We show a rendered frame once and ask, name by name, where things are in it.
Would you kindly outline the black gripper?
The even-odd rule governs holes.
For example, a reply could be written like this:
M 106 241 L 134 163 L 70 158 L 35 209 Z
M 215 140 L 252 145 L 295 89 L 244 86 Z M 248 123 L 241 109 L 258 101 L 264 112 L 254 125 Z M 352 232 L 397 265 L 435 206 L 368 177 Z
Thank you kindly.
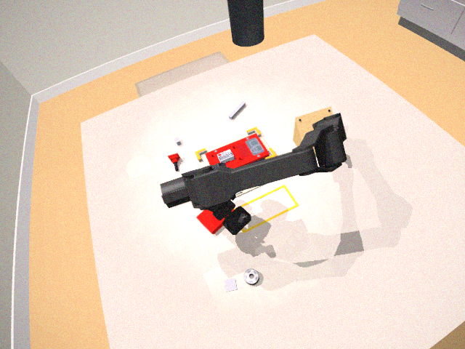
M 231 234 L 236 235 L 251 222 L 251 215 L 242 206 L 238 206 L 235 210 L 234 208 L 235 204 L 229 200 L 223 203 L 218 209 L 208 211 L 213 212 L 212 215 L 218 221 L 224 219 L 222 223 L 223 226 L 228 229 Z M 234 211 L 232 212 L 232 210 Z

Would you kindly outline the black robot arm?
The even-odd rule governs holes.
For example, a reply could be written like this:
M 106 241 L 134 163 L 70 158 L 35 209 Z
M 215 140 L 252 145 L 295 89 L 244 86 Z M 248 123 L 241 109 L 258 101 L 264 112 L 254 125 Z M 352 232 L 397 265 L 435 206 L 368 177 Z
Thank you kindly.
M 191 201 L 194 209 L 215 210 L 242 190 L 296 175 L 333 172 L 347 160 L 343 144 L 347 134 L 341 113 L 326 116 L 312 126 L 314 129 L 290 152 L 234 169 L 217 163 L 182 173 L 160 184 L 161 198 L 168 208 Z

